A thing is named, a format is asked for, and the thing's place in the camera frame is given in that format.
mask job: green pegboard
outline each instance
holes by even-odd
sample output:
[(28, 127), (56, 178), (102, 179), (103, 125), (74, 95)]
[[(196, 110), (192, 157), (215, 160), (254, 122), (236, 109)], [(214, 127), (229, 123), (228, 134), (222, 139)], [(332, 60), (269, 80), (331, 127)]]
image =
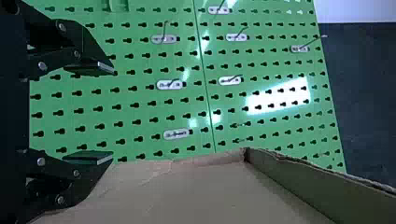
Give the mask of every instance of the green pegboard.
[[(58, 158), (85, 147), (113, 150), (120, 161), (132, 161), (252, 146), (345, 171), (320, 41), (309, 53), (290, 52), (319, 36), (311, 0), (227, 0), (227, 15), (209, 14), (221, 1), (204, 0), (32, 4), (89, 27), (118, 75), (58, 70), (32, 82), (31, 95), (41, 99), (31, 100), (31, 112), (43, 117), (31, 118), (31, 133), (44, 136), (32, 136), (31, 147)], [(179, 41), (152, 44), (164, 25)], [(243, 28), (248, 41), (226, 40)], [(219, 84), (234, 76), (243, 82)], [(157, 81), (175, 78), (186, 83), (183, 90), (156, 89)], [(63, 115), (54, 115), (59, 110)], [(164, 131), (180, 128), (192, 135), (163, 139)]]

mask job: cardboard box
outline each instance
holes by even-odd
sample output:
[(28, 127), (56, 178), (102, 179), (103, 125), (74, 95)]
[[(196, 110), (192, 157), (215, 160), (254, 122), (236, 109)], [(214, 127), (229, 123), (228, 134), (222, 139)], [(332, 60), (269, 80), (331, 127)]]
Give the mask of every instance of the cardboard box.
[(111, 166), (35, 223), (396, 223), (396, 190), (261, 149)]

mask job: bolt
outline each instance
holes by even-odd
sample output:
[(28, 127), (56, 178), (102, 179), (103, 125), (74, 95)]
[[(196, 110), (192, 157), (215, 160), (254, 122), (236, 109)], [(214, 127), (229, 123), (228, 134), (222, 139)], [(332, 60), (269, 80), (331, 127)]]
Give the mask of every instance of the bolt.
[(73, 176), (74, 177), (78, 177), (79, 176), (79, 171), (78, 170), (73, 171)]
[(64, 196), (58, 196), (56, 198), (56, 203), (57, 204), (64, 204)]
[(74, 55), (75, 55), (76, 58), (79, 58), (79, 57), (81, 56), (81, 55), (79, 54), (79, 52), (76, 51), (76, 50), (74, 51)]
[(38, 166), (44, 166), (44, 165), (46, 165), (46, 159), (45, 159), (45, 158), (38, 158), (38, 159), (37, 159), (37, 165), (38, 165)]
[(46, 65), (45, 63), (43, 63), (43, 62), (39, 62), (39, 63), (38, 63), (38, 68), (39, 68), (41, 71), (43, 71), (43, 72), (47, 71), (47, 69), (48, 69), (47, 65)]
[(63, 23), (59, 23), (59, 24), (58, 24), (58, 27), (59, 27), (59, 29), (60, 29), (61, 31), (66, 32), (66, 27), (64, 26)]

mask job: white wall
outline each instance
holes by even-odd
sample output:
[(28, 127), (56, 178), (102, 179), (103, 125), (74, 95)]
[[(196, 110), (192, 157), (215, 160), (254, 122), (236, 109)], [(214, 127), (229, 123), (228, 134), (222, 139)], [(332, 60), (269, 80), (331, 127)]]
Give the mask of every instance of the white wall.
[(314, 0), (318, 22), (396, 21), (396, 0)]

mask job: dark gray floor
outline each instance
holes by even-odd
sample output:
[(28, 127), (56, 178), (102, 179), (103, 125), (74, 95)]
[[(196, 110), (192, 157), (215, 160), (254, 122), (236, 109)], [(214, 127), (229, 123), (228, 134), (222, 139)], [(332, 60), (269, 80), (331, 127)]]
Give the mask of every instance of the dark gray floor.
[(396, 23), (319, 27), (347, 171), (396, 187)]

